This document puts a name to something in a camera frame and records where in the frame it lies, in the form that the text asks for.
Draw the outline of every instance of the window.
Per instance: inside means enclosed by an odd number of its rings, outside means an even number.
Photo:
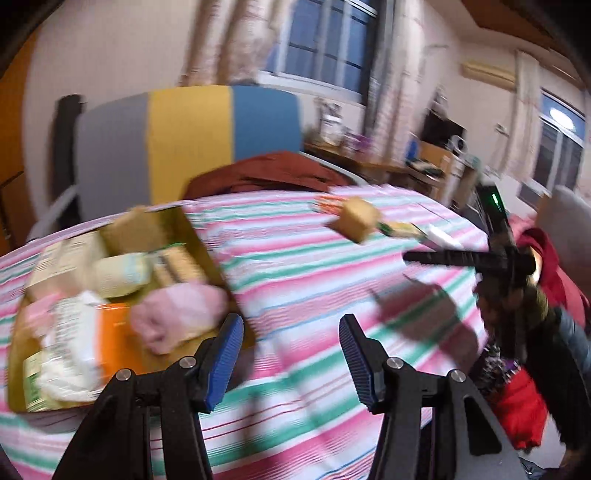
[[[557,185],[573,190],[583,157],[584,118],[565,103],[544,92],[542,138],[531,180],[524,183],[519,198],[532,207]]]
[[[261,83],[355,102],[365,97],[378,0],[297,0]]]

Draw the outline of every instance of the blue yellow gray chair back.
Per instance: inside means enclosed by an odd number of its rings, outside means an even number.
[[[80,214],[172,202],[199,174],[301,146],[298,99],[282,90],[177,87],[105,103],[76,124]]]

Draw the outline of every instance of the metal screw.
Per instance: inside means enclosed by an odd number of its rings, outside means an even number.
[[[404,361],[397,356],[391,356],[386,360],[386,365],[388,365],[390,368],[400,370],[404,366]]]
[[[452,370],[452,374],[450,375],[453,381],[458,383],[463,383],[466,381],[466,374],[461,370]]]
[[[195,360],[195,357],[193,357],[193,356],[184,356],[178,362],[178,364],[181,366],[181,368],[191,368],[191,367],[194,367],[196,363],[197,363],[197,361]]]
[[[129,368],[122,368],[115,374],[115,378],[125,382],[131,378],[131,370]]]

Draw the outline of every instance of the dark jacket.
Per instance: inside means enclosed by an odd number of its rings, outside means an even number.
[[[560,439],[578,450],[591,440],[591,344],[562,308],[527,337],[525,368],[544,397]]]

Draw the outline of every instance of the blue gripper pad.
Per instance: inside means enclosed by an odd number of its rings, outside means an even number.
[[[359,401],[372,410],[385,397],[383,364],[388,355],[381,343],[365,336],[352,314],[339,322],[339,341]]]
[[[222,401],[232,376],[236,359],[244,337],[244,322],[240,315],[231,313],[224,321],[218,334],[214,360],[207,380],[205,406],[212,411]]]

